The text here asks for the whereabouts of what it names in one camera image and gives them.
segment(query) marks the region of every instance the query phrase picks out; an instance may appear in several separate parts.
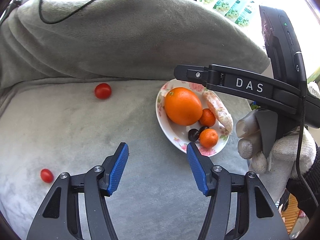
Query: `dark grape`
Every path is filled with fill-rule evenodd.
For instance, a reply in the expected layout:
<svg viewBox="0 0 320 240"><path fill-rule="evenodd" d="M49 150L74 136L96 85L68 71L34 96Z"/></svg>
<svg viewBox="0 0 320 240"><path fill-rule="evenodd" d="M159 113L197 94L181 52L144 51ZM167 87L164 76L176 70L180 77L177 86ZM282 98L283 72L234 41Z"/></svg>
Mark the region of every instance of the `dark grape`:
<svg viewBox="0 0 320 240"><path fill-rule="evenodd" d="M188 139L190 142L195 142L196 140L199 139L199 131L197 129L191 129L188 132Z"/></svg>
<svg viewBox="0 0 320 240"><path fill-rule="evenodd" d="M199 134L202 133L205 129L209 129L208 126L203 126L199 129Z"/></svg>

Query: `pink flower pattern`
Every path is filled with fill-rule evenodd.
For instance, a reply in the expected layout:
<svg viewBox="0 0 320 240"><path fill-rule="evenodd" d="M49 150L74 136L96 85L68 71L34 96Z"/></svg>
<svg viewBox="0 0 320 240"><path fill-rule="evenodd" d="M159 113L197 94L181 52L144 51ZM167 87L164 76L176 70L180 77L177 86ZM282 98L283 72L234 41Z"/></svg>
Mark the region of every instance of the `pink flower pattern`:
<svg viewBox="0 0 320 240"><path fill-rule="evenodd" d="M163 87L162 90L166 90L168 88L169 82L167 82Z"/></svg>
<svg viewBox="0 0 320 240"><path fill-rule="evenodd" d="M198 148L199 148L200 153L204 156L211 156L216 153L216 151L214 149L207 149L207 148L204 148L203 146L200 146Z"/></svg>
<svg viewBox="0 0 320 240"><path fill-rule="evenodd" d="M184 143L183 145L181 145L181 149L184 150L184 151L186 151L186 150L187 150L187 144Z"/></svg>
<svg viewBox="0 0 320 240"><path fill-rule="evenodd" d="M195 90L197 92L202 92L204 89L203 85L195 83L189 83L189 87L191 88L191 90Z"/></svg>
<svg viewBox="0 0 320 240"><path fill-rule="evenodd" d="M223 135L229 135L229 132L228 132L228 130L225 128L225 129L222 129L221 128L221 126L219 127L219 129L221 129L221 134L223 134Z"/></svg>
<svg viewBox="0 0 320 240"><path fill-rule="evenodd" d="M162 106L161 106L161 104L160 103L158 103L157 104L157 109L158 109L158 114L159 114L159 116L161 117L161 112L162 112Z"/></svg>

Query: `blue gripper pad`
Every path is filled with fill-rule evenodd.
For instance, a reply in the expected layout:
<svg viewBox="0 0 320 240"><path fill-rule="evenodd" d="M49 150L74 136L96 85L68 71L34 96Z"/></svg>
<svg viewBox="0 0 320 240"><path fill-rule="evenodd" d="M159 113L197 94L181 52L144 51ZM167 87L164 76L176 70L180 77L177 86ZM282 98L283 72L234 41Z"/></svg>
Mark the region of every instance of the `blue gripper pad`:
<svg viewBox="0 0 320 240"><path fill-rule="evenodd" d="M193 176L195 177L198 189L203 193L203 195L208 194L208 187L206 183L206 174L204 172L201 163L199 162L198 156L195 152L195 149L192 147L191 143L187 146L187 159L192 170Z"/></svg>
<svg viewBox="0 0 320 240"><path fill-rule="evenodd" d="M121 152L118 154L118 158L113 165L112 171L109 174L109 186L107 192L110 194L110 196L118 188L122 173L124 171L124 167L129 157L129 147L126 143L123 143L122 149L118 148L118 150L121 150Z"/></svg>

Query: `metal screw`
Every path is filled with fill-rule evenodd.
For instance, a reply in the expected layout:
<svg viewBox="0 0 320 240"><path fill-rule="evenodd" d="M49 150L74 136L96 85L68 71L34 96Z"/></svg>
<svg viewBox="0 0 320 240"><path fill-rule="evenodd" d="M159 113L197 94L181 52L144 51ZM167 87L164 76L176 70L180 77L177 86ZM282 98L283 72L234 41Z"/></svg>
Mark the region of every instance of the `metal screw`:
<svg viewBox="0 0 320 240"><path fill-rule="evenodd" d="M254 179L257 175L256 175L254 172L249 171L248 176L249 176L250 178Z"/></svg>
<svg viewBox="0 0 320 240"><path fill-rule="evenodd" d="M94 172L100 172L100 171L102 171L102 166L95 166L95 167L93 167L93 170L94 170Z"/></svg>
<svg viewBox="0 0 320 240"><path fill-rule="evenodd" d="M60 174L60 178L61 179L65 179L66 177L68 177L68 173L67 172L63 172Z"/></svg>
<svg viewBox="0 0 320 240"><path fill-rule="evenodd" d="M216 172L219 172L219 171L222 171L222 167L219 166L219 165L214 165L213 166L213 170L216 171Z"/></svg>

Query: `small mandarin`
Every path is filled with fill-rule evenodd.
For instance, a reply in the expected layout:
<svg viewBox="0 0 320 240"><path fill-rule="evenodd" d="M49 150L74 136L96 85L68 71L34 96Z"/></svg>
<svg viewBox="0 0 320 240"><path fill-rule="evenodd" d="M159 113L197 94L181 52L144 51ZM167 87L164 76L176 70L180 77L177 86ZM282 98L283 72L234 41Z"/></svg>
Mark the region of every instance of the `small mandarin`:
<svg viewBox="0 0 320 240"><path fill-rule="evenodd" d="M214 129L205 129L199 136L200 144L205 148L211 148L218 142L218 134Z"/></svg>
<svg viewBox="0 0 320 240"><path fill-rule="evenodd" d="M202 110L202 116L199 119L199 122L203 126L211 127L215 124L216 118L209 108L205 108Z"/></svg>

